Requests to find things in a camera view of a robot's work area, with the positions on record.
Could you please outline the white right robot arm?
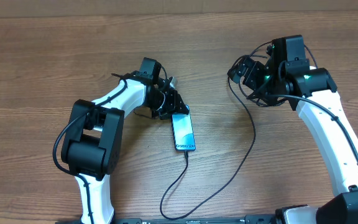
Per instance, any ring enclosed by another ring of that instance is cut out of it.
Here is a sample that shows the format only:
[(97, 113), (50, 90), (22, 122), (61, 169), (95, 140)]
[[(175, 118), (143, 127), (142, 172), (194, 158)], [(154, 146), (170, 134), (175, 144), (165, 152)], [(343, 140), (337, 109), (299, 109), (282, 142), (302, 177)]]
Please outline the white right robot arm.
[(293, 205), (249, 223), (358, 223), (358, 138), (347, 120), (337, 85), (319, 67), (301, 35), (266, 43), (266, 62), (253, 51), (227, 71), (234, 83), (251, 90), (260, 107), (289, 103), (309, 129), (329, 173), (334, 197), (320, 207)]

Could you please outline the blue Galaxy smartphone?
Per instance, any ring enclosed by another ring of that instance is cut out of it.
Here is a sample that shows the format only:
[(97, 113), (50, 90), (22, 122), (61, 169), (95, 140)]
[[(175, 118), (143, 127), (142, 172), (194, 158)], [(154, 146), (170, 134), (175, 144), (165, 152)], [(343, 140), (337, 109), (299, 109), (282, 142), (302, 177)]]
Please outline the blue Galaxy smartphone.
[(173, 114), (172, 130), (175, 149), (177, 151), (195, 151), (195, 137), (191, 122), (191, 113)]

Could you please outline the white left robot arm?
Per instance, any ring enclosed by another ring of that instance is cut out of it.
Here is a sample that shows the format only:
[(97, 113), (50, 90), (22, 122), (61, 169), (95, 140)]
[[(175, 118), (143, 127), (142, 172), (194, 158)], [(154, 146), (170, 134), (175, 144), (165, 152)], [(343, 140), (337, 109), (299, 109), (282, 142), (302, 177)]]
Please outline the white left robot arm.
[(119, 159), (124, 120), (131, 112), (146, 106), (161, 120), (190, 113), (172, 79), (159, 76), (163, 71), (158, 61), (145, 57), (139, 70), (119, 76), (118, 86), (106, 95), (73, 104), (52, 156), (55, 166), (79, 185), (83, 213), (78, 223), (114, 221), (110, 175)]

